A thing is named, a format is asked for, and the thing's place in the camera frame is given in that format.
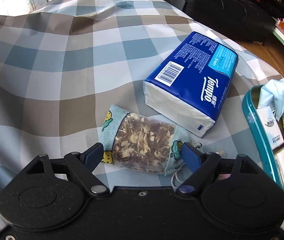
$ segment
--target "checkered fabric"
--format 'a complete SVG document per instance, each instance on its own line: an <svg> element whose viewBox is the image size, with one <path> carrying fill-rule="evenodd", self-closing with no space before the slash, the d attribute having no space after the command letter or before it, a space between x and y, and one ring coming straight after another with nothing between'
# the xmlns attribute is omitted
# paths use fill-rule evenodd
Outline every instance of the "checkered fabric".
<svg viewBox="0 0 284 240"><path fill-rule="evenodd" d="M28 15L0 16L0 191L36 155L61 158L96 143L111 104L169 122L145 105L142 82L191 31L239 54L216 125L193 142L259 163L241 100L281 77L270 65L163 0L53 0ZM170 185L109 164L94 173L111 189Z"/></svg>

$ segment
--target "small tissue pack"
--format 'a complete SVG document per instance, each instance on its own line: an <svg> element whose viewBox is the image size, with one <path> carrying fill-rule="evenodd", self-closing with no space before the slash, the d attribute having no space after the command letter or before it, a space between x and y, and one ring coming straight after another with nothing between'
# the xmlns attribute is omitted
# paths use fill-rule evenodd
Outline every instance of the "small tissue pack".
<svg viewBox="0 0 284 240"><path fill-rule="evenodd" d="M269 106L258 108L257 113L263 125L272 150L284 144L281 130L274 117L274 114L272 113L271 108Z"/></svg>
<svg viewBox="0 0 284 240"><path fill-rule="evenodd" d="M143 83L145 103L202 137L217 121L238 55L192 32Z"/></svg>

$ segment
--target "light blue cloth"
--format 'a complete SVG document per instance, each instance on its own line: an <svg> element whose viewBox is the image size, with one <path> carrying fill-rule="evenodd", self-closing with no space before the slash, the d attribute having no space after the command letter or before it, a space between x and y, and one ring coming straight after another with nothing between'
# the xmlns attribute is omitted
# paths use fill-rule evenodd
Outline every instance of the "light blue cloth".
<svg viewBox="0 0 284 240"><path fill-rule="evenodd" d="M270 106L277 121L284 113L284 78L271 79L261 87L258 108Z"/></svg>
<svg viewBox="0 0 284 240"><path fill-rule="evenodd" d="M102 132L100 135L100 143L104 146L104 151L111 151L113 147L114 138L117 130L121 125L122 120L130 112L120 108L116 105L111 105L105 121L102 126Z"/></svg>
<svg viewBox="0 0 284 240"><path fill-rule="evenodd" d="M171 147L171 155L167 162L162 163L164 167L164 175L170 175L176 172L176 170L184 163L181 159L181 149L174 150L175 144L180 141L182 143L191 142L190 134L187 130L181 126L176 126L174 135L173 135L173 146Z"/></svg>

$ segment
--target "dried flower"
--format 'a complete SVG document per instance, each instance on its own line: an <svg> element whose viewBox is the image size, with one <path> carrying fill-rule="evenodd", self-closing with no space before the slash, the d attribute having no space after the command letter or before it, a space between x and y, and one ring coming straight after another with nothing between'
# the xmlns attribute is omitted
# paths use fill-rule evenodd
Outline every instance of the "dried flower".
<svg viewBox="0 0 284 240"><path fill-rule="evenodd" d="M112 148L113 163L164 173L162 163L170 156L175 127L171 124L128 114L121 122Z"/></svg>

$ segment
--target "blue packaging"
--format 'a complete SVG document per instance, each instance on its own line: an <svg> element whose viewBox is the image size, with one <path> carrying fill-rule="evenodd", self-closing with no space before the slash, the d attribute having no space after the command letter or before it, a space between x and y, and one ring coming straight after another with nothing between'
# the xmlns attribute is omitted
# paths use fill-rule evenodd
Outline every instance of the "blue packaging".
<svg viewBox="0 0 284 240"><path fill-rule="evenodd" d="M238 55L192 32L144 81L145 103L202 137L218 119Z"/></svg>

